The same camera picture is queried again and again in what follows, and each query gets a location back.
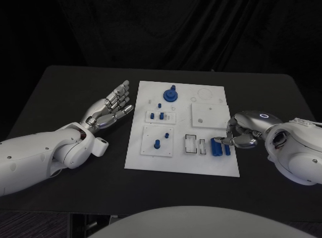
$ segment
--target robotic hand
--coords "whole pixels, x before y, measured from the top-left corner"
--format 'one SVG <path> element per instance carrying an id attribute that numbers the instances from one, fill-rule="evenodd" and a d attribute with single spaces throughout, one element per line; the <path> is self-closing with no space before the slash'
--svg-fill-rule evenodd
<path id="1" fill-rule="evenodd" d="M 264 140 L 267 159 L 280 173 L 303 185 L 322 184 L 322 123 L 294 118 L 283 123 L 264 112 L 237 113 L 227 124 L 227 137 L 214 141 L 237 148 L 252 148 Z M 231 131 L 241 134 L 232 137 Z"/>
<path id="2" fill-rule="evenodd" d="M 107 142 L 93 134 L 132 111 L 132 105 L 123 108 L 127 101 L 124 81 L 90 106 L 80 123 L 0 142 L 0 196 L 25 189 L 61 169 L 80 166 L 90 154 L 103 155 Z"/>

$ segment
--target blue knob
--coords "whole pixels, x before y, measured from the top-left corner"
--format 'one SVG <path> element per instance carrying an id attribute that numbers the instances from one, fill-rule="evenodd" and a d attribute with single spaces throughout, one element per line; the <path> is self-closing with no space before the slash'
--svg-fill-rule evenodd
<path id="1" fill-rule="evenodd" d="M 178 94 L 176 94 L 176 86 L 172 85 L 171 86 L 171 89 L 168 89 L 165 92 L 163 92 L 163 95 L 162 95 L 163 99 L 166 102 L 173 102 L 176 101 L 176 98 L 178 98 Z"/>
<path id="2" fill-rule="evenodd" d="M 160 148 L 160 141 L 155 140 L 155 148 L 159 149 Z"/>

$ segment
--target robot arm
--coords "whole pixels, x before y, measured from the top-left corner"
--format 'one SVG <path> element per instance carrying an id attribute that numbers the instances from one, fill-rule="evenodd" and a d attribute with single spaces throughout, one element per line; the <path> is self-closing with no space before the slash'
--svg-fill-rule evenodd
<path id="1" fill-rule="evenodd" d="M 214 141 L 248 149 L 263 139 L 267 159 L 280 173 L 303 185 L 322 184 L 322 128 L 316 124 L 322 125 L 301 119 L 281 123 L 268 113 L 244 111 L 227 123 L 227 137 L 215 137 Z M 241 134 L 235 137 L 234 128 Z"/>
<path id="2" fill-rule="evenodd" d="M 124 106 L 127 81 L 87 109 L 80 123 L 54 132 L 37 133 L 0 142 L 0 196 L 41 182 L 64 168 L 76 168 L 89 155 L 101 156 L 107 142 L 93 134 L 133 109 Z"/>

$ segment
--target gray floor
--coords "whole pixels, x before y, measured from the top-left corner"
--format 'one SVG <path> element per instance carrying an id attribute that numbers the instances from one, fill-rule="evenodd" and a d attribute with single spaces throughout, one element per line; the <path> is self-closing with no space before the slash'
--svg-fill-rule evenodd
<path id="1" fill-rule="evenodd" d="M 0 212 L 0 238 L 66 238 L 67 214 Z M 288 222 L 317 238 L 322 238 L 322 223 Z"/>

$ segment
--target black table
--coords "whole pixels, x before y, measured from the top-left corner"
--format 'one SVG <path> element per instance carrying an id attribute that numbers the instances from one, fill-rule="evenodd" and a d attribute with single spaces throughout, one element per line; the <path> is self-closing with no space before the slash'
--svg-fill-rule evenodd
<path id="1" fill-rule="evenodd" d="M 51 66 L 45 69 L 9 138 L 54 131 L 78 121 L 90 104 L 129 80 L 135 104 L 139 80 L 224 86 L 231 115 L 263 110 L 283 121 L 313 116 L 281 74 L 217 73 Z M 130 113 L 96 136 L 109 142 L 104 156 L 90 156 L 24 191 L 0 197 L 0 209 L 130 215 L 179 205 L 231 208 L 278 221 L 322 221 L 322 185 L 303 186 L 278 173 L 263 143 L 237 149 L 240 178 L 126 170 Z"/>

